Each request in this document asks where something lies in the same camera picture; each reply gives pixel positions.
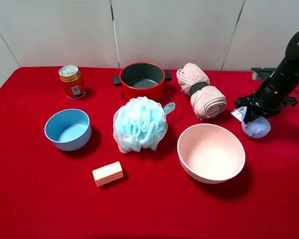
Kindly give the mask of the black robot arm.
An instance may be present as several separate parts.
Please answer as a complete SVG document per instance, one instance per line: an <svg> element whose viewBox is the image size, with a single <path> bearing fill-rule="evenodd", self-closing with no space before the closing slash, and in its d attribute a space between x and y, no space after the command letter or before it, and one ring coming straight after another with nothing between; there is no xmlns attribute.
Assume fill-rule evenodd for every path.
<svg viewBox="0 0 299 239"><path fill-rule="evenodd" d="M261 80L258 89L235 100L235 107L245 107L242 121L247 124L259 117L269 118L281 109L296 106L298 100L290 94L299 85L299 31L289 41L285 57L277 68L252 68L253 77Z"/></svg>

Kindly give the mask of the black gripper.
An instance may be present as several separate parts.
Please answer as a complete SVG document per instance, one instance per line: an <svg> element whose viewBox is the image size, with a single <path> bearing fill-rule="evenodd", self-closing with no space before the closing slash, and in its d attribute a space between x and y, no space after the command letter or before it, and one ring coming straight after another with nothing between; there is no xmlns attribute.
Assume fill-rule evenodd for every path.
<svg viewBox="0 0 299 239"><path fill-rule="evenodd" d="M244 107L242 122L248 124L258 117L269 118L280 113L281 109L298 104L290 94L299 85L299 74L274 68L252 68L253 77L262 80L259 88L250 95L237 98L235 107Z"/></svg>

